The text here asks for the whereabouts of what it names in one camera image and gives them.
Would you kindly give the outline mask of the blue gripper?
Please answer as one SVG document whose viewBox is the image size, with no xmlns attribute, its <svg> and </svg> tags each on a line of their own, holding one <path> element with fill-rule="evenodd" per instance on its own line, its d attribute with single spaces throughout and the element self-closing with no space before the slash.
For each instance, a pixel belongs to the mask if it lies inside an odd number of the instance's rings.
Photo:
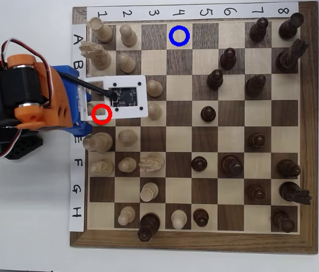
<svg viewBox="0 0 319 272">
<path fill-rule="evenodd" d="M 61 65 L 61 66 L 53 66 L 57 72 L 66 73 L 68 75 L 71 75 L 74 78 L 78 78 L 79 71 L 72 68 L 68 65 Z M 79 109 L 78 109 L 78 91 L 77 91 L 77 84 L 74 82 L 69 81 L 68 79 L 64 78 L 63 76 L 60 76 L 63 85 L 65 87 L 67 97 L 69 100 L 69 106 L 70 106 L 70 113 L 71 113 L 71 119 L 73 123 L 73 127 L 70 128 L 70 133 L 76 137 L 76 138 L 82 138 L 90 133 L 92 133 L 92 125 L 88 122 L 77 122 L 79 120 Z"/>
</svg>

